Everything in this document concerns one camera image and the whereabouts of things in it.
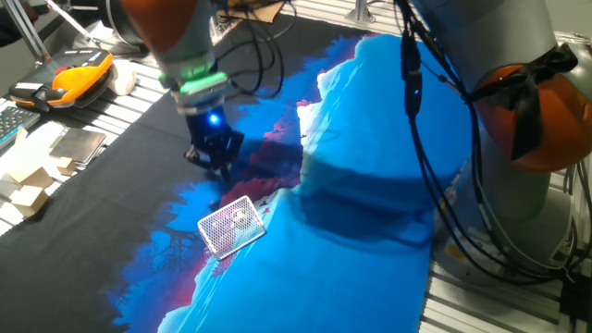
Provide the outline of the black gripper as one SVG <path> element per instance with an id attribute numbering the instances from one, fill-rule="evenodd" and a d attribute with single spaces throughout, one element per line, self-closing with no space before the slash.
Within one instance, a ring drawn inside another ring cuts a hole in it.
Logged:
<path id="1" fill-rule="evenodd" d="M 221 175 L 229 183 L 229 171 L 239 155 L 244 134 L 229 125 L 223 106 L 186 116 L 185 119 L 191 134 L 191 146 L 184 154 L 185 159 L 208 172 Z"/>

